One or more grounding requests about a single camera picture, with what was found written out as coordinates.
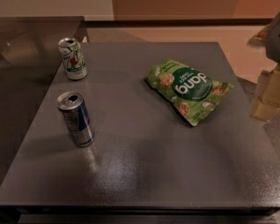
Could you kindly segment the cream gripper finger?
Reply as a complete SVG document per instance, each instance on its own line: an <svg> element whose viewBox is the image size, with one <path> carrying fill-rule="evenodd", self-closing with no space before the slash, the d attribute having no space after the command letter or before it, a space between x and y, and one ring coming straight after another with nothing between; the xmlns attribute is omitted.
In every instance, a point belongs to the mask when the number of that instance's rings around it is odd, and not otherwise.
<svg viewBox="0 0 280 224"><path fill-rule="evenodd" d="M280 111L280 63L272 71L262 71L259 75L252 101L251 116L267 121Z"/></svg>

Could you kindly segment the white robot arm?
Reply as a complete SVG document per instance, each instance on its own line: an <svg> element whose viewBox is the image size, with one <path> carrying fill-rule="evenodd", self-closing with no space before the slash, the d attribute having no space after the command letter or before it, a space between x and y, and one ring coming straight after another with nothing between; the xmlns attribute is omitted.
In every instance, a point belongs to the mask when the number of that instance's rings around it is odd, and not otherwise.
<svg viewBox="0 0 280 224"><path fill-rule="evenodd" d="M280 12L270 23L264 39L266 57L276 62L276 67L259 75L251 116L267 121L280 110Z"/></svg>

